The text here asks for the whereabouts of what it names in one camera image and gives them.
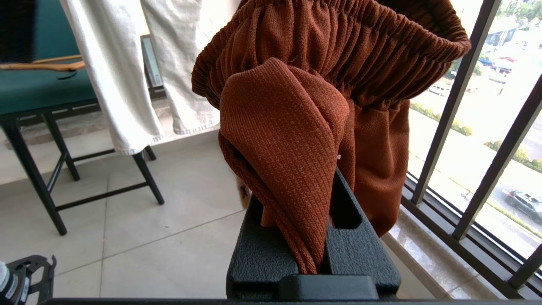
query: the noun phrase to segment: rust-colored fabric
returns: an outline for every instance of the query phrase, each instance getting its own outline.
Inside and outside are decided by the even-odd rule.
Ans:
[[[300,272],[323,260],[336,166],[379,236],[395,223],[408,99],[469,48],[448,0],[246,0],[202,51],[192,89]]]

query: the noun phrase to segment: balcony railing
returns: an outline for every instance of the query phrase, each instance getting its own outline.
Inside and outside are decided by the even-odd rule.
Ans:
[[[429,187],[499,5],[500,0],[484,0],[481,5],[470,37],[472,49],[463,57],[457,70],[419,177],[409,173],[406,179],[402,205],[506,297],[540,299],[542,245],[538,245],[529,257],[523,257],[475,219],[542,109],[542,75],[464,211]]]

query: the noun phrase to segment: parked car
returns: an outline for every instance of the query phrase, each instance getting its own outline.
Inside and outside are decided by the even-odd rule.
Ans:
[[[442,96],[442,97],[447,97],[448,94],[450,93],[450,87],[449,86],[439,85],[439,84],[434,84],[431,87],[429,87],[427,90],[432,92],[432,93],[436,93],[436,94],[438,94],[439,96]]]
[[[489,59],[480,58],[480,59],[478,59],[478,61],[479,61],[484,67],[492,67],[492,66],[493,66],[493,62],[490,61]]]
[[[542,200],[518,190],[510,192],[506,202],[529,215],[535,222],[542,224]]]

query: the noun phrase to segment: marble ledge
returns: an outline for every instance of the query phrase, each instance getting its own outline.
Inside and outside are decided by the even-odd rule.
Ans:
[[[436,298],[506,299],[403,207],[382,241]]]

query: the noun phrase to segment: white cloth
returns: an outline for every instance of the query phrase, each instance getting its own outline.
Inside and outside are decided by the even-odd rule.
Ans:
[[[118,153],[136,154],[164,134],[143,70],[140,37],[147,31],[175,133],[218,124],[218,111],[192,93],[191,71],[199,51],[226,25],[239,1],[61,0]]]

